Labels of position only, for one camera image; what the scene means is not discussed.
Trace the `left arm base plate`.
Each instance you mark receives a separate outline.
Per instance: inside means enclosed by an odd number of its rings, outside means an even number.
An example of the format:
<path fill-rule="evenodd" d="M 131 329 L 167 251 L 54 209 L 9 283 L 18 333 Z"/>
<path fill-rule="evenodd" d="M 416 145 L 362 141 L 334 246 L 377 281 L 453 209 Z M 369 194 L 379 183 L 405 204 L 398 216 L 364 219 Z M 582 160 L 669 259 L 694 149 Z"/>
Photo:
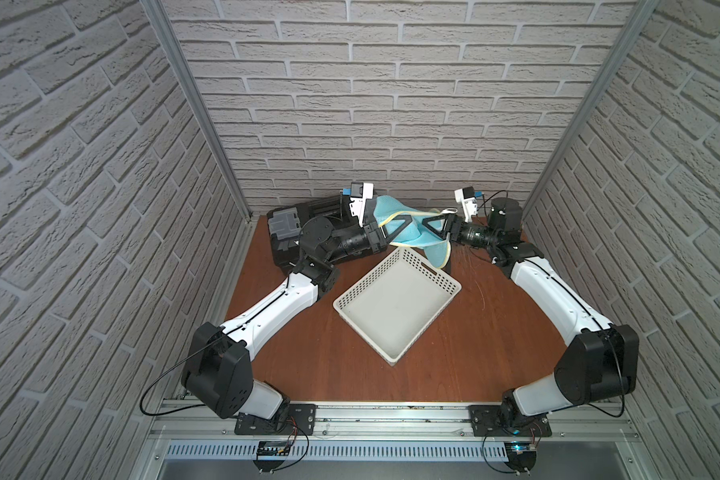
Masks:
<path fill-rule="evenodd" d="M 272 418 L 239 413 L 234 432 L 238 436 L 290 435 L 300 430 L 306 435 L 314 432 L 317 405 L 313 403 L 283 404 Z"/>

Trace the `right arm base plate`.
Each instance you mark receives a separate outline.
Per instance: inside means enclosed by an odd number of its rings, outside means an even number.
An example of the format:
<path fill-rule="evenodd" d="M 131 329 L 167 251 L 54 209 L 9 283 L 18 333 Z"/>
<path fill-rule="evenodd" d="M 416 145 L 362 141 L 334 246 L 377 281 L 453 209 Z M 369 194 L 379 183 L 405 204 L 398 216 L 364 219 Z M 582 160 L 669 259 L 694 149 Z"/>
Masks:
<path fill-rule="evenodd" d="M 519 436 L 545 438 L 552 436 L 545 415 L 526 417 L 503 404 L 469 405 L 470 424 L 475 437 Z"/>

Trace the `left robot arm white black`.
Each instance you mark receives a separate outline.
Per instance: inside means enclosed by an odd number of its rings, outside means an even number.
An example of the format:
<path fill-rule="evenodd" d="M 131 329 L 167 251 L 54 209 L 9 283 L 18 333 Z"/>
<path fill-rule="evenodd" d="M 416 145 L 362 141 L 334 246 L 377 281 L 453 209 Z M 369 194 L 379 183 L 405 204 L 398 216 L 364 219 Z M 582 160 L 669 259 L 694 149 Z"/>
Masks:
<path fill-rule="evenodd" d="M 206 322 L 195 330 L 182 386 L 222 419 L 242 413 L 277 426 L 285 423 L 289 400 L 254 379 L 252 360 L 292 318 L 330 291 L 339 276 L 336 260 L 385 250 L 413 217 L 402 214 L 396 221 L 397 228 L 388 232 L 374 221 L 336 225 L 328 216 L 308 220 L 298 236 L 298 261 L 275 290 L 222 325 Z"/>

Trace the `teal mesh laundry bag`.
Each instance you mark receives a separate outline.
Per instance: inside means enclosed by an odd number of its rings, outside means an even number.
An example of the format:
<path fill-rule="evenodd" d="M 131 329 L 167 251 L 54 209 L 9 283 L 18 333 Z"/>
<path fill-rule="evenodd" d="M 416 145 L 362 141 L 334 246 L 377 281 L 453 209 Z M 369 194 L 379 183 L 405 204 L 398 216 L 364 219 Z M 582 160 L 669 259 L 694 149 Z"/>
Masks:
<path fill-rule="evenodd" d="M 414 221 L 414 239 L 409 243 L 389 243 L 395 247 L 417 248 L 424 252 L 429 263 L 436 268 L 444 268 L 450 259 L 451 245 L 446 239 L 438 238 L 425 227 L 421 221 L 425 217 L 438 215 L 434 211 L 420 211 L 408 207 L 391 196 L 376 198 L 374 218 L 379 227 L 383 228 L 384 220 L 395 214 L 410 214 Z"/>

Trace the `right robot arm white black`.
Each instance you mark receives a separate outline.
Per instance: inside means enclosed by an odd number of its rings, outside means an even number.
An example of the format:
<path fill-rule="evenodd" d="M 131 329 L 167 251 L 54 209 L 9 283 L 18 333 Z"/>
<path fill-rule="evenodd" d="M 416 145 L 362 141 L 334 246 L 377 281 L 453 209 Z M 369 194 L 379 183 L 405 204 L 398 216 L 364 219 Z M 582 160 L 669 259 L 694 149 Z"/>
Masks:
<path fill-rule="evenodd" d="M 554 371 L 508 390 L 498 424 L 519 428 L 549 412 L 618 397 L 636 386 L 639 337 L 588 305 L 554 272 L 541 250 L 522 239 L 521 208 L 511 198 L 494 198 L 485 225 L 456 213 L 423 220 L 443 240 L 485 251 L 490 261 L 522 288 L 558 330 L 566 350 Z"/>

